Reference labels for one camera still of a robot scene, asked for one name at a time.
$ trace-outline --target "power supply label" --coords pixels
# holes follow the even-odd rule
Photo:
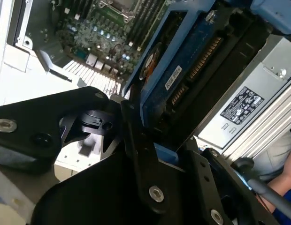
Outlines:
[[[263,101],[264,99],[261,96],[244,87],[221,113],[221,116],[240,125]]]

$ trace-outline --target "sticker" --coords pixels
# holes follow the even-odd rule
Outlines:
[[[221,113],[221,116],[240,125],[263,101],[261,96],[244,87]]]
[[[174,70],[172,76],[170,76],[169,80],[165,84],[166,90],[169,90],[172,84],[175,82],[176,78],[179,76],[181,73],[182,68],[181,66],[177,66],[177,68]]]

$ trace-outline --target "metal screw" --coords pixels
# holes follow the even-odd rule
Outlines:
[[[212,153],[212,155],[214,156],[214,157],[218,157],[219,155],[216,153],[216,151],[214,151],[214,150],[211,150],[211,153]]]
[[[100,94],[100,93],[96,93],[95,96],[99,97],[99,98],[104,98],[104,96],[102,96],[102,94]]]
[[[0,119],[0,132],[12,133],[17,129],[17,124],[13,120]]]
[[[150,197],[158,203],[161,203],[164,200],[164,194],[157,186],[150,187],[149,194]]]
[[[212,217],[212,219],[218,224],[218,225],[223,225],[224,224],[224,220],[222,218],[222,216],[220,215],[220,213],[216,210],[211,210],[210,215]]]
[[[281,69],[280,72],[278,73],[280,78],[284,78],[286,74],[287,74],[286,69]]]
[[[215,18],[215,10],[210,11],[210,13],[208,13],[208,15],[206,16],[206,21],[213,23],[214,22],[214,18]]]

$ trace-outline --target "black plastic bracket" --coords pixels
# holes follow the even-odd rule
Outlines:
[[[86,87],[0,106],[0,119],[17,125],[11,133],[0,131],[0,164],[29,173],[46,172],[62,146],[86,138],[76,130],[80,123],[75,126],[82,112],[103,110],[107,103],[103,92]]]
[[[226,184],[227,190],[238,201],[238,224],[241,225],[277,225],[278,222],[264,209],[254,194],[242,182],[229,164],[214,149],[205,149],[202,153],[214,170],[214,177]]]
[[[138,196],[141,202],[157,214],[168,209],[168,193],[159,173],[159,161],[153,141],[146,135],[139,115],[139,106],[129,101],[121,102],[123,114],[123,136],[126,155],[133,161]],[[150,196],[150,188],[158,187],[163,193],[162,202]]]

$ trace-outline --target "motherboard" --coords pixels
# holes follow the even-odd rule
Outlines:
[[[172,2],[64,0],[56,34],[69,57],[126,80]]]

